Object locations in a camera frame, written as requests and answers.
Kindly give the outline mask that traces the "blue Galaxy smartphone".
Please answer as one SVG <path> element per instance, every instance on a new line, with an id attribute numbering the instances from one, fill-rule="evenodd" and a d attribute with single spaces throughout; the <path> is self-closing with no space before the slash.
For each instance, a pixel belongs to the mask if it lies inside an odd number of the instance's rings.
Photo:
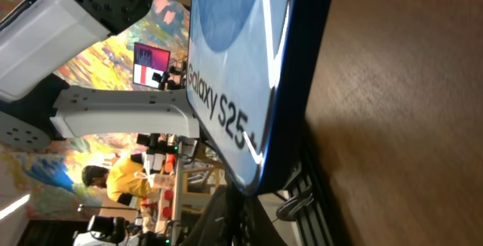
<path id="1" fill-rule="evenodd" d="M 187 99 L 236 188 L 282 188 L 331 0 L 192 0 Z"/>

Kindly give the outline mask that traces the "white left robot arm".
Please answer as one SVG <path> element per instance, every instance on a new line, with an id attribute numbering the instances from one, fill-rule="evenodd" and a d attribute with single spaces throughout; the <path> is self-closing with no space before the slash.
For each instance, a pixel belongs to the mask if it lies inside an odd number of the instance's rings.
<path id="1" fill-rule="evenodd" d="M 154 0 L 23 0 L 1 22 L 1 141 L 42 149 L 92 134 L 159 133 L 196 139 L 183 90 L 105 91 L 69 85 L 56 71 L 145 17 Z"/>

